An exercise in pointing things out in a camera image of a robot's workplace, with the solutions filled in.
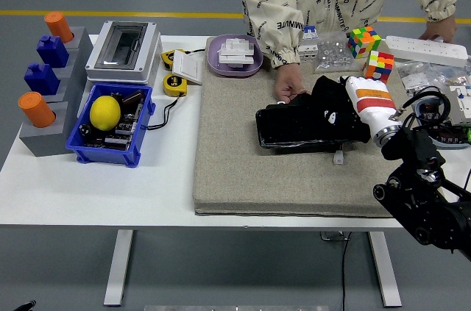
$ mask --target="human hand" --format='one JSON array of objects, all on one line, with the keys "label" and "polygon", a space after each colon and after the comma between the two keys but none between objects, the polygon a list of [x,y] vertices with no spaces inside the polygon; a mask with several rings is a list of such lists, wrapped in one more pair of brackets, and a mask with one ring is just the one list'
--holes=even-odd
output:
[{"label": "human hand", "polygon": [[457,29],[455,15],[451,15],[441,21],[427,22],[427,29],[424,34],[420,35],[419,39],[435,40],[438,37],[443,37],[445,43],[452,43]]},{"label": "human hand", "polygon": [[307,92],[302,85],[302,72],[299,64],[289,63],[277,69],[275,95],[279,101],[288,104],[298,94]]}]

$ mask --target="white robotic hand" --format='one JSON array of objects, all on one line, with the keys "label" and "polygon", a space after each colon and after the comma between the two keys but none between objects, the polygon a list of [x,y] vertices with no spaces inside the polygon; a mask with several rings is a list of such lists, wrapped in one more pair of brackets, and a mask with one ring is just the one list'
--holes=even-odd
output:
[{"label": "white robotic hand", "polygon": [[384,146],[403,124],[396,118],[396,106],[388,88],[381,81],[352,76],[345,87],[361,121],[369,125],[373,141],[378,147]]}]

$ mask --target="white power strip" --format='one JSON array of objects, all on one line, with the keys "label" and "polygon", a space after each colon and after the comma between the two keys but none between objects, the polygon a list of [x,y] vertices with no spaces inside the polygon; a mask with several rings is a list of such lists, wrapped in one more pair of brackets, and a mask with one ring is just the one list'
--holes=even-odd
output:
[{"label": "white power strip", "polygon": [[461,45],[409,37],[386,37],[386,44],[394,57],[407,60],[464,67],[468,61],[466,48]]}]

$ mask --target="orange cylinder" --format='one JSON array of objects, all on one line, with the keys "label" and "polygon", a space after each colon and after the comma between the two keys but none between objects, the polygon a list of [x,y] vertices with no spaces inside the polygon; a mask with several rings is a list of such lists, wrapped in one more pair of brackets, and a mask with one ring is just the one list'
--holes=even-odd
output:
[{"label": "orange cylinder", "polygon": [[62,12],[49,12],[46,17],[44,17],[44,20],[46,21],[51,34],[60,37],[63,43],[68,43],[74,39],[74,35],[72,34],[71,29],[69,28]]},{"label": "orange cylinder", "polygon": [[23,94],[18,100],[18,106],[36,127],[47,127],[56,119],[56,115],[38,92]]}]

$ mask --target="table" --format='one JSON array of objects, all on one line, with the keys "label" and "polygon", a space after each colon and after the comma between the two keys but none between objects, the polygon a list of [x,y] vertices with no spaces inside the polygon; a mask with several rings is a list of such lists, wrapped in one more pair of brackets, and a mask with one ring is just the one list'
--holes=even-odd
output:
[{"label": "table", "polygon": [[[203,49],[208,37],[162,36],[163,50]],[[194,57],[203,58],[203,54]],[[163,120],[167,97],[159,82],[168,72],[159,66],[152,93],[155,114],[149,124]],[[172,109],[168,124],[147,132],[137,168],[99,162],[79,164],[75,154],[34,157],[15,139],[0,171],[0,226],[81,226],[118,229],[105,305],[121,303],[127,260],[134,229],[200,228],[370,232],[385,306],[400,306],[383,231],[398,229],[393,218],[323,218],[296,216],[237,216],[194,214],[192,184],[198,136],[201,87]],[[461,185],[471,166],[470,150],[448,151],[445,172]]]}]

